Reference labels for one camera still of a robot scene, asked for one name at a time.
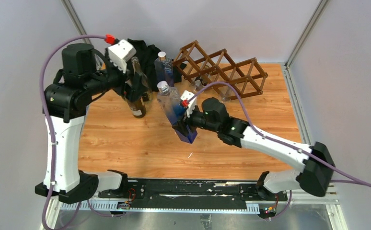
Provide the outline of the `clear bottle with dark label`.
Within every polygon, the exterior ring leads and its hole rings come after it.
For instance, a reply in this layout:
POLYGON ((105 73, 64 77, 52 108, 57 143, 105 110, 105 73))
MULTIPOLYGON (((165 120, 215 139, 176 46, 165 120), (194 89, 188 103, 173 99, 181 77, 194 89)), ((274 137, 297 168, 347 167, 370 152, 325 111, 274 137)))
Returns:
POLYGON ((149 83, 149 79, 146 74, 142 71, 139 59, 137 57, 131 58, 134 73, 141 76, 141 83, 147 88, 146 92, 143 93, 142 98, 144 102, 151 102, 153 100, 153 92, 149 83))

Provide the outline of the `dark green wine bottle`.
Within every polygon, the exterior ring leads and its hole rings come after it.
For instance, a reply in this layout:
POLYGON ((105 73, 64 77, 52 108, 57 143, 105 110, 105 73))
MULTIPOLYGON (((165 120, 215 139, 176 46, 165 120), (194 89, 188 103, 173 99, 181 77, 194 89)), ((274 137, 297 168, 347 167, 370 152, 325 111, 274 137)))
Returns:
POLYGON ((135 118, 143 118, 146 115, 146 107, 141 97, 136 95, 131 80, 126 80, 123 100, 128 104, 135 118))

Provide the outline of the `blue bottle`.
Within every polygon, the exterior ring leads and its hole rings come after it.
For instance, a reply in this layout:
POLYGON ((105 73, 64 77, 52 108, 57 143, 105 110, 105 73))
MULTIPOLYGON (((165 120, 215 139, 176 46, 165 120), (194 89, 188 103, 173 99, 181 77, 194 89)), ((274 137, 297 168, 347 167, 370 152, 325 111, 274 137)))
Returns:
POLYGON ((157 87, 159 89, 157 101, 175 133, 181 141, 193 143, 197 137, 197 131, 187 125, 178 123, 178 120, 182 120, 186 112, 186 109, 181 105, 179 91, 175 87, 169 86, 166 81, 159 82, 157 87))
POLYGON ((160 51, 154 61, 157 82, 166 81, 169 86, 174 86, 174 71, 172 60, 166 56, 166 53, 160 51))

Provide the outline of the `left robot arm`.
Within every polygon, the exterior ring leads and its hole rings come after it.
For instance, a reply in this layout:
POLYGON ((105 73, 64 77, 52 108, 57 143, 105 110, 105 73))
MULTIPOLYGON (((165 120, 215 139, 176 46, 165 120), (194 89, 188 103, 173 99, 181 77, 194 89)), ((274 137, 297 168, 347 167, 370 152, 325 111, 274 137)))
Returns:
POLYGON ((111 191, 123 198, 129 192, 128 175, 117 170, 85 172, 78 168, 79 143, 91 103, 108 91, 130 101, 146 91, 139 81, 128 83, 128 62, 136 54, 127 40, 107 48, 105 53, 93 45, 63 45, 62 68, 54 81, 42 88, 43 113, 48 133, 47 167, 44 180, 35 186, 40 196, 57 196, 66 204, 111 191))

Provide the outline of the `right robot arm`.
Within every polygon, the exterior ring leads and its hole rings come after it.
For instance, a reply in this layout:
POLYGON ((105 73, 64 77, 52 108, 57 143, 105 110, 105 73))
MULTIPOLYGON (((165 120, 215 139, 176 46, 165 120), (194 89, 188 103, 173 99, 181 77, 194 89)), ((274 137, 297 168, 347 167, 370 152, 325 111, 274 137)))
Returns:
POLYGON ((294 189, 317 197, 326 195, 335 164, 325 144, 308 145, 267 133, 230 116, 225 105, 213 97, 203 101, 202 110, 181 100, 174 104, 174 111, 177 118, 172 127, 181 136, 194 136, 197 128, 209 130, 225 144, 257 150, 292 167, 282 172, 263 172, 254 192, 260 199, 268 200, 279 192, 294 189))

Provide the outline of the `clear bottle black cap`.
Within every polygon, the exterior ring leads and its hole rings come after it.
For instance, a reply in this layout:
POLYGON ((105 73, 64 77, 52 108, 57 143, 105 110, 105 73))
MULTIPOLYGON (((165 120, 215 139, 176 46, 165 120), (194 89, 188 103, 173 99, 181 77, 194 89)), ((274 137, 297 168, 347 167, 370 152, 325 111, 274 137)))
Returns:
POLYGON ((208 84, 209 75, 204 74, 196 77, 191 83, 191 89, 193 93, 200 91, 208 84))

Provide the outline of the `clear empty bottle in rack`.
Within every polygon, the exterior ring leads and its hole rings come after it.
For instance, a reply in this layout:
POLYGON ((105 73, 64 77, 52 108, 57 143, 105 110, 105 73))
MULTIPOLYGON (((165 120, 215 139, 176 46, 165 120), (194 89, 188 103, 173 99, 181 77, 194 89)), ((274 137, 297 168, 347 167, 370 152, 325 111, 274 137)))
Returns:
POLYGON ((223 103, 229 102, 232 100, 232 97, 235 96, 233 87, 223 86, 219 88, 219 100, 223 103))

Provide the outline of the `brown wooden wine rack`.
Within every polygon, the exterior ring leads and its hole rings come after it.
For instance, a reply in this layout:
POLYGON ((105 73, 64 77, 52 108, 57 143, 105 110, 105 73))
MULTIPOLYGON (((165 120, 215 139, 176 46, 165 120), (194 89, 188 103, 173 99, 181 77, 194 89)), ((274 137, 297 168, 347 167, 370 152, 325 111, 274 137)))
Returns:
MULTIPOLYGON (((236 90, 232 100, 235 100, 237 95, 241 98, 262 95, 268 77, 257 58, 235 62, 225 48, 208 54, 197 40, 179 49, 173 67, 189 83, 200 75, 208 74, 208 84, 218 81, 230 84, 236 90)), ((209 89, 219 95, 220 87, 222 86, 215 85, 209 89)))

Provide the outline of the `black crumpled cloth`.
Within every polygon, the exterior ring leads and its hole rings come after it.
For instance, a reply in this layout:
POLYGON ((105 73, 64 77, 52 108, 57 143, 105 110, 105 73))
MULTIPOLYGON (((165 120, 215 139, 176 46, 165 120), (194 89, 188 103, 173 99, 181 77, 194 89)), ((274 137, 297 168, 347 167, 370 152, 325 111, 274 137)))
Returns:
POLYGON ((148 45, 144 40, 133 40, 128 38, 127 41, 135 47, 135 56, 139 59, 142 71, 149 78, 150 82, 157 83, 154 62, 161 50, 154 44, 148 45))

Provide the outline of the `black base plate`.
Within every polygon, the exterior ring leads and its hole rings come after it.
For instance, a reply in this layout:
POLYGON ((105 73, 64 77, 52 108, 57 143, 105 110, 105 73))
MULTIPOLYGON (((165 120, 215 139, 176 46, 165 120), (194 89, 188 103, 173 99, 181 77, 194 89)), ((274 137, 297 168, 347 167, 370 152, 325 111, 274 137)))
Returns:
POLYGON ((99 192, 100 198, 130 201, 132 208, 166 210, 243 210, 248 201, 287 201, 284 192, 277 195, 257 192, 255 181, 180 180, 132 178, 127 190, 99 192))

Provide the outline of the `aluminium frame rail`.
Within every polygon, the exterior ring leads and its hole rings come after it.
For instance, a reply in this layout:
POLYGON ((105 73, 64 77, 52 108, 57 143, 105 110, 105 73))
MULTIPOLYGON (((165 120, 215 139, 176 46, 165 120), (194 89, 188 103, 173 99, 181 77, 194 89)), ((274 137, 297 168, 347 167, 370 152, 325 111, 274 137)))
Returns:
POLYGON ((255 181, 131 179, 125 192, 96 192, 89 201, 67 204, 53 197, 59 210, 95 211, 101 216, 129 213, 257 214, 274 217, 286 206, 337 205, 335 188, 329 186, 324 197, 301 189, 262 197, 255 181))

